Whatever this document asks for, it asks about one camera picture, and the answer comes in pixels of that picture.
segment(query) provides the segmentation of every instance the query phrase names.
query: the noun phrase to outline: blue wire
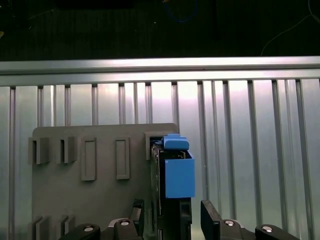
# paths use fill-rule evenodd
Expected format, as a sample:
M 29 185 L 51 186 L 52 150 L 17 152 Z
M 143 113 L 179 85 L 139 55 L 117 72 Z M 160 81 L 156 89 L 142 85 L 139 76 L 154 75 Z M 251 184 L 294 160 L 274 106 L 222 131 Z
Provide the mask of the blue wire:
M 188 22 L 189 20 L 191 20 L 195 15 L 197 15 L 197 12 L 198 12 L 198 0 L 194 0 L 194 10 L 193 10 L 193 13 L 187 17 L 186 19 L 184 20 L 179 20 L 177 19 L 173 14 L 172 12 L 170 11 L 170 8 L 168 6 L 168 4 L 166 2 L 163 3 L 164 4 L 164 8 L 165 8 L 165 11 L 166 13 L 177 23 L 185 23 L 185 22 Z

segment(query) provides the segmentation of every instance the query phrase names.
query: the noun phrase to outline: gray tab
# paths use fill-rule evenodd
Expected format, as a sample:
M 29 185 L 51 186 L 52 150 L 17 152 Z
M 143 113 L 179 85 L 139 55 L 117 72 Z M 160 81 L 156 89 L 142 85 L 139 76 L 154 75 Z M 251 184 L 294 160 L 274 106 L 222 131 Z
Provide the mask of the gray tab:
M 29 138 L 29 163 L 44 164 L 49 162 L 49 138 L 30 137 Z
M 97 145 L 95 137 L 85 137 L 81 143 L 81 180 L 97 179 Z
M 76 218 L 74 215 L 69 216 L 67 221 L 64 223 L 64 234 L 67 234 L 68 232 L 72 231 L 75 228 L 76 225 Z
M 75 136 L 59 139 L 57 149 L 56 162 L 58 164 L 69 164 L 77 160 L 77 138 Z
M 50 217 L 46 216 L 35 224 L 35 239 L 49 240 L 50 239 Z
M 55 239 L 59 240 L 62 236 L 65 235 L 65 223 L 68 220 L 68 216 L 67 215 L 63 215 L 61 217 L 61 219 L 59 220 L 59 222 L 56 224 L 56 235 L 55 235 Z
M 28 240 L 36 240 L 36 224 L 42 219 L 42 216 L 36 217 L 32 223 L 28 225 Z
M 116 179 L 130 178 L 130 138 L 118 137 L 115 140 Z

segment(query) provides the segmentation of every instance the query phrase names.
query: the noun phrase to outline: black device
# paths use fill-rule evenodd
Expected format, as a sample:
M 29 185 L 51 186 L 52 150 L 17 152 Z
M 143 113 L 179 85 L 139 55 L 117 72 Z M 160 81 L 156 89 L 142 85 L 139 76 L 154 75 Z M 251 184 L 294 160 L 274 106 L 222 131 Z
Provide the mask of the black device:
M 143 240 L 144 201 L 135 199 L 128 218 L 114 219 L 101 231 L 95 224 L 81 224 L 60 240 Z
M 251 232 L 236 220 L 222 219 L 213 204 L 201 202 L 201 229 L 206 240 L 299 240 L 281 228 L 263 224 Z
M 191 158 L 186 150 L 167 150 L 155 142 L 151 147 L 153 229 L 158 240 L 191 240 L 191 198 L 166 198 L 165 160 Z

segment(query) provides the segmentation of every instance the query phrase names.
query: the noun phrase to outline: blue clip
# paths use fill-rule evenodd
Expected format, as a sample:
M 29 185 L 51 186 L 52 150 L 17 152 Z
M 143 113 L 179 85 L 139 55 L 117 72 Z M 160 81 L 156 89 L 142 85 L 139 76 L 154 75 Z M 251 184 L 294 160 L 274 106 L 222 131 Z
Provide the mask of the blue clip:
M 169 133 L 167 136 L 164 136 L 162 144 L 165 150 L 189 150 L 187 138 L 177 133 Z

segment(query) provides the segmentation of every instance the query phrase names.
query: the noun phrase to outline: screw head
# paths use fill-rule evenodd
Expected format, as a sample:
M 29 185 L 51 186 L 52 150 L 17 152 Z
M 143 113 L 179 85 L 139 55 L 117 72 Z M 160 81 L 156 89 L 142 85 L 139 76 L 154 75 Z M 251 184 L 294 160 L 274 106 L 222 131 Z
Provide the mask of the screw head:
M 232 227 L 233 225 L 235 225 L 235 223 L 233 221 L 227 220 L 224 222 L 225 224 L 227 224 L 228 226 Z
M 266 232 L 268 232 L 268 233 L 271 233 L 271 232 L 273 231 L 272 228 L 269 227 L 269 226 L 263 226 L 263 227 L 262 227 L 262 230 L 264 230 L 264 231 L 266 231 Z
M 128 226 L 128 225 L 129 225 L 129 222 L 128 222 L 128 221 L 123 221 L 123 222 L 121 222 L 121 225 L 122 225 L 122 226 Z
M 84 231 L 85 232 L 91 232 L 94 228 L 92 226 L 87 226 Z

